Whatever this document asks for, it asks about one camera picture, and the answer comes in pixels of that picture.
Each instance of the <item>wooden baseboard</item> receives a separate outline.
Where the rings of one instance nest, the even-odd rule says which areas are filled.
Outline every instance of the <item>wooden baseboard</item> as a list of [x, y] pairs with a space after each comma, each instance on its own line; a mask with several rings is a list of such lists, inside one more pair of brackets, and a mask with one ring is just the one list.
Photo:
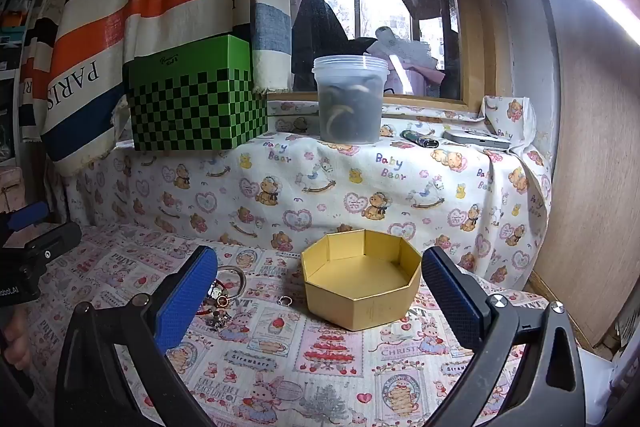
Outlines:
[[[551, 291], [551, 288], [549, 288], [549, 286], [546, 285], [546, 283], [542, 280], [540, 275], [538, 275], [535, 272], [535, 270], [531, 272], [531, 275], [529, 276], [529, 280], [527, 280], [527, 283], [525, 285], [525, 291], [529, 291], [531, 293], [540, 295], [541, 297], [544, 297], [548, 301], [559, 300]], [[582, 330], [580, 329], [580, 327], [575, 323], [571, 314], [569, 314], [569, 322], [571, 323], [571, 327], [574, 330], [575, 340], [578, 342], [578, 345], [582, 349], [586, 349], [587, 351], [591, 351], [592, 353], [595, 353], [590, 342], [587, 340], [587, 337], [585, 336], [584, 333], [582, 333]]]

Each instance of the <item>yellow duck print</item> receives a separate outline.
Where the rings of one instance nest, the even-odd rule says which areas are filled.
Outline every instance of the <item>yellow duck print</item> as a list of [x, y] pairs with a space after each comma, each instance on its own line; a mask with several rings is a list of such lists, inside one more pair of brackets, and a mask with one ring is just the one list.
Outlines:
[[351, 183], [362, 183], [362, 171], [360, 169], [350, 169], [349, 181]]
[[251, 156], [249, 156], [248, 154], [241, 154], [240, 155], [240, 166], [243, 169], [250, 169], [251, 165], [253, 165], [251, 163]]

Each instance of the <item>gold box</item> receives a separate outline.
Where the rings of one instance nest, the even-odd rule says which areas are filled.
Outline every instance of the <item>gold box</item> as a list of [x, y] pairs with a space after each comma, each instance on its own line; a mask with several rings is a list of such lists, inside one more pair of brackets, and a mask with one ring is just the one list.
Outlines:
[[421, 257], [402, 237], [330, 233], [302, 253], [309, 311], [346, 330], [401, 319], [418, 293]]

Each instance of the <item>teal box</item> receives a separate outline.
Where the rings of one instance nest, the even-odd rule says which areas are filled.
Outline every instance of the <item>teal box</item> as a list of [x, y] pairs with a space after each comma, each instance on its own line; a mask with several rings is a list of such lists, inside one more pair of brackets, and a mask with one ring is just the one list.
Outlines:
[[248, 42], [230, 35], [137, 57], [127, 101], [136, 150], [227, 150], [267, 131]]

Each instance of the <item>curtain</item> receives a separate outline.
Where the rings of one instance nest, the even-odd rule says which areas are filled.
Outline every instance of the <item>curtain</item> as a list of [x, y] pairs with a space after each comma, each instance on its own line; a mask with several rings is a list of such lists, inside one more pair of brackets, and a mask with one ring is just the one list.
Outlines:
[[287, 89], [289, 0], [45, 4], [51, 8], [37, 15], [26, 42], [20, 126], [24, 139], [42, 140], [63, 176], [114, 147], [128, 118], [122, 67], [135, 57], [232, 33], [252, 42], [254, 90]]

